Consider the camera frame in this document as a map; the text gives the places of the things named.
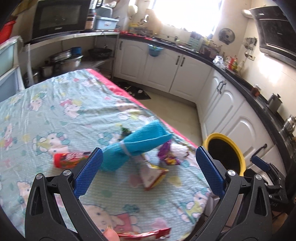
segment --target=floor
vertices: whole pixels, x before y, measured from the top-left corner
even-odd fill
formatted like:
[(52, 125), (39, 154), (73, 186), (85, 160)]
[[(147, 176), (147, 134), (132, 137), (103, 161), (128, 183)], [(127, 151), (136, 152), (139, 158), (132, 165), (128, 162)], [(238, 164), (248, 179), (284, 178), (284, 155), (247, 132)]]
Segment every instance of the floor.
[(195, 145), (200, 146), (202, 144), (196, 108), (152, 92), (146, 91), (146, 93), (151, 97), (151, 100), (140, 100), (143, 105)]

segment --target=blue gripper pad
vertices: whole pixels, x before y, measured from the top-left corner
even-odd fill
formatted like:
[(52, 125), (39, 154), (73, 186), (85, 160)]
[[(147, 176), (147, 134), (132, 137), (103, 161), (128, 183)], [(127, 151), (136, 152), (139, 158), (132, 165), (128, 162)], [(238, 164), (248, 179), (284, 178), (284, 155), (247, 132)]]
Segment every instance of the blue gripper pad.
[(257, 156), (253, 156), (251, 158), (251, 162), (256, 166), (258, 166), (264, 172), (268, 172), (270, 170), (268, 163), (266, 163), (265, 161), (263, 161)]
[(203, 146), (197, 148), (195, 157), (212, 192), (222, 198), (225, 194), (224, 179), (213, 164), (213, 158)]
[(98, 148), (94, 154), (90, 155), (88, 162), (75, 179), (73, 192), (77, 199), (86, 193), (102, 162), (103, 151)]

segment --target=black countertop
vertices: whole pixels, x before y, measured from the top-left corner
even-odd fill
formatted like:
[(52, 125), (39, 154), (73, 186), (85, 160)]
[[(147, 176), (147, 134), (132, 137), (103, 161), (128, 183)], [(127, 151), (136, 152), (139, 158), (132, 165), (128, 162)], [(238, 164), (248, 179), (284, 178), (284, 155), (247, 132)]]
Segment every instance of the black countertop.
[(279, 153), (282, 157), (286, 172), (288, 173), (291, 164), (295, 163), (295, 148), (291, 145), (291, 137), (287, 136), (283, 131), (281, 131), (284, 120), (278, 113), (274, 114), (269, 110), (269, 108), (266, 105), (267, 100), (262, 95), (260, 95), (257, 98), (251, 95), (250, 90), (252, 86), (247, 81), (245, 81), (238, 75), (234, 74), (233, 72), (219, 68), (218, 66), (213, 64), (211, 59), (203, 56), (202, 54), (186, 50), (182, 47), (178, 47), (173, 43), (161, 41), (159, 39), (148, 40), (143, 37), (129, 35), (120, 35), (119, 38), (145, 42), (158, 47), (164, 47), (166, 49), (170, 49), (180, 54), (184, 54), (186, 56), (197, 59), (216, 69), (219, 73), (223, 75), (223, 77), (225, 77), (231, 84), (233, 84), (238, 89), (238, 91), (244, 96), (249, 105), (256, 112), (256, 114), (262, 121), (264, 127), (266, 128), (268, 134), (270, 135), (273, 143), (277, 146)]

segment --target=black mat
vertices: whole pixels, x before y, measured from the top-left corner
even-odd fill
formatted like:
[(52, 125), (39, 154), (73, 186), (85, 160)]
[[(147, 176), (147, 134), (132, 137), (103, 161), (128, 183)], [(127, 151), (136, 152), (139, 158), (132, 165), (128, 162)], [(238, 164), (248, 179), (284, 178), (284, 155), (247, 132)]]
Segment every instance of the black mat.
[(128, 92), (132, 97), (136, 98), (137, 100), (150, 100), (150, 96), (141, 88), (136, 86), (130, 85), (126, 82), (113, 82), (121, 89)]

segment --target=window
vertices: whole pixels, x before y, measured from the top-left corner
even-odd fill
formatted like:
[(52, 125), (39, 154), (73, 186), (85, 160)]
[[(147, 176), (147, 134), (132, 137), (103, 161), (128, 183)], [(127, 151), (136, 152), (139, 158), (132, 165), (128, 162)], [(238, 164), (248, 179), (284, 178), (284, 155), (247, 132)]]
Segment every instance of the window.
[(208, 36), (219, 22), (222, 0), (151, 0), (150, 4), (163, 24)]

